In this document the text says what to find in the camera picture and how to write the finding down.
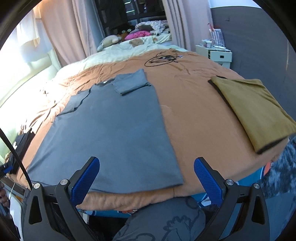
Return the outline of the left hand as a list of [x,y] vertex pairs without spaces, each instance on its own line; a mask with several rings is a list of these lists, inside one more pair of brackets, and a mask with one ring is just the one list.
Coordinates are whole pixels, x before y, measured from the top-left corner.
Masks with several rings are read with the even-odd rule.
[[0,182],[1,187],[0,187],[0,203],[4,207],[10,207],[10,201],[8,199],[8,196],[6,194],[6,190],[4,189],[4,184]]

